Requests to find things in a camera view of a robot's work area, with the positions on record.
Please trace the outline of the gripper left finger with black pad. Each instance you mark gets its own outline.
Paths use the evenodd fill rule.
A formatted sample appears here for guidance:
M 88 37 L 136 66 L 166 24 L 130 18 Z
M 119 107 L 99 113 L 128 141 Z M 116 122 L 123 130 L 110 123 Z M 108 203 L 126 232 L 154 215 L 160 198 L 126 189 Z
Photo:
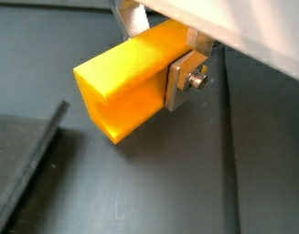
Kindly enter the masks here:
M 124 40 L 150 29 L 146 7 L 136 0 L 108 0 L 108 2 Z

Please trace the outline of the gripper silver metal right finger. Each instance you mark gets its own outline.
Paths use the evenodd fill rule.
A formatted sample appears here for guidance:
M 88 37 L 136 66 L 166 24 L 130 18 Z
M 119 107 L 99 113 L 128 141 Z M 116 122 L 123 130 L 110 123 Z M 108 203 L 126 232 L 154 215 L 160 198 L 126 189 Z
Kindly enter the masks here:
M 186 43 L 192 49 L 168 67 L 164 107 L 171 112 L 188 100 L 190 90 L 207 84 L 206 60 L 215 40 L 194 28 L 188 29 Z

